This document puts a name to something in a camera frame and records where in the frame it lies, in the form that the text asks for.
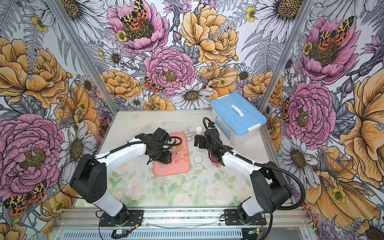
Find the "red lid candy jar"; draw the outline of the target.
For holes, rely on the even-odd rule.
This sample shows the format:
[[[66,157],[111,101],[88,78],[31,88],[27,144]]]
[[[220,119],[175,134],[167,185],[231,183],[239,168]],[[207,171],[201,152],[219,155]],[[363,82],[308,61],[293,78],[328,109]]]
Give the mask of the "red lid candy jar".
[[[213,155],[210,155],[210,160],[211,160],[211,162],[214,163],[214,164],[219,164],[219,162],[216,161],[216,159],[214,158]]]

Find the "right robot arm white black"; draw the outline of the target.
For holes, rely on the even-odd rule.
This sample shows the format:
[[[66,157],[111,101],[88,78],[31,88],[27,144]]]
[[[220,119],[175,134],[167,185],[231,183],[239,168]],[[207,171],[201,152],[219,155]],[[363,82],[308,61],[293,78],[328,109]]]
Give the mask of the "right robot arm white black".
[[[275,163],[268,162],[258,167],[254,162],[236,156],[233,148],[223,145],[217,130],[212,132],[213,136],[197,127],[194,146],[207,150],[211,162],[250,178],[254,193],[238,206],[238,218],[243,224],[248,224],[257,214],[272,214],[292,197],[289,184]]]

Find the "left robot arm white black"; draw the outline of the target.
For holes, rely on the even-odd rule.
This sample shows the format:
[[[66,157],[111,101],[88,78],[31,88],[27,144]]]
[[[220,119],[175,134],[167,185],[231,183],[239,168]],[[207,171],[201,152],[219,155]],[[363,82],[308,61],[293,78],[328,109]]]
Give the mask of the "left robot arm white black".
[[[171,137],[158,128],[152,134],[139,134],[126,144],[96,156],[84,155],[70,180],[70,187],[87,203],[97,206],[114,225],[121,226],[129,219],[127,207],[108,190],[107,176],[136,157],[146,155],[149,162],[170,164],[171,148],[183,140]]]

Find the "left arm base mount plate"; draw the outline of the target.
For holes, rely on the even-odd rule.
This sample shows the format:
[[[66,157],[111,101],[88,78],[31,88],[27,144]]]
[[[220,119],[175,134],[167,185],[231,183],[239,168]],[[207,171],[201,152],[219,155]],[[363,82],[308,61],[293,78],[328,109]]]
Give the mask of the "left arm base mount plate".
[[[103,213],[100,219],[101,227],[134,227],[141,225],[144,218],[144,210],[122,209],[115,217]]]

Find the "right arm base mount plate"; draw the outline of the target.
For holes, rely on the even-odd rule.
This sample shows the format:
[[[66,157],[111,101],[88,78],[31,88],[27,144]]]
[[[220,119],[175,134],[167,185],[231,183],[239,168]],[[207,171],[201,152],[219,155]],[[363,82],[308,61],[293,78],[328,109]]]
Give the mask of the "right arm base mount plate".
[[[226,226],[264,226],[267,224],[264,209],[258,203],[256,197],[250,197],[243,201],[236,209],[225,209],[219,217]]]

